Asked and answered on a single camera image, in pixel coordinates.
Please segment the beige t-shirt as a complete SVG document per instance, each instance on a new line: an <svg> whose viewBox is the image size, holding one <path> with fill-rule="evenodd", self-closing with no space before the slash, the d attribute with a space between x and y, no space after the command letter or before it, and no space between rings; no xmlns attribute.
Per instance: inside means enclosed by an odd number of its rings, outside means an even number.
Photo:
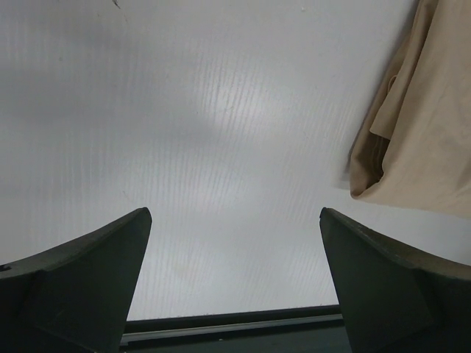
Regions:
<svg viewBox="0 0 471 353"><path fill-rule="evenodd" d="M420 1L350 155L359 201L470 216L470 3Z"/></svg>

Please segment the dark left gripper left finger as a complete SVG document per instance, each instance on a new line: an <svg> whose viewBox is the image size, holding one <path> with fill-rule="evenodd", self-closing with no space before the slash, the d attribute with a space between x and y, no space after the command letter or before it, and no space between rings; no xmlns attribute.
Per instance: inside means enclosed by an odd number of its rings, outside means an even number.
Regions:
<svg viewBox="0 0 471 353"><path fill-rule="evenodd" d="M1 351L117 352L151 225L142 207L1 265Z"/></svg>

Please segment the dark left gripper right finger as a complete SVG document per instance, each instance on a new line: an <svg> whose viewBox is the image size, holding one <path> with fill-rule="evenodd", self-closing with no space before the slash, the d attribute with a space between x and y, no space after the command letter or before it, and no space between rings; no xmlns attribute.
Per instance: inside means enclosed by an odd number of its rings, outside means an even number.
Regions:
<svg viewBox="0 0 471 353"><path fill-rule="evenodd" d="M470 267L330 209L319 217L353 352L469 352Z"/></svg>

